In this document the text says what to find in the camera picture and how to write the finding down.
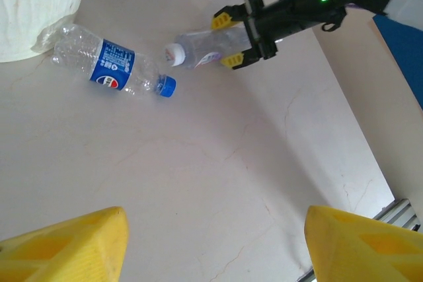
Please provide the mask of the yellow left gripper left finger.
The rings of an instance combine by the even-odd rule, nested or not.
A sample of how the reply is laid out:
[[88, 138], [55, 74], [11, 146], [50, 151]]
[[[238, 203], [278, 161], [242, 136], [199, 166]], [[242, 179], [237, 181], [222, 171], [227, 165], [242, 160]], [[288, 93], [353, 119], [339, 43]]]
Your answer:
[[2, 281], [118, 281], [129, 238], [109, 207], [1, 241]]

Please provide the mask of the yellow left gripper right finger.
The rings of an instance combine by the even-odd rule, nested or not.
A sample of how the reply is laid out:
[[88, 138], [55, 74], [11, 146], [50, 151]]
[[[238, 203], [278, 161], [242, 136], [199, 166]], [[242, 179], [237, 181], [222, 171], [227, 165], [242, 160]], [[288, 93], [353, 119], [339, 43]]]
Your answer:
[[422, 234], [326, 206], [304, 225], [317, 281], [421, 281]]

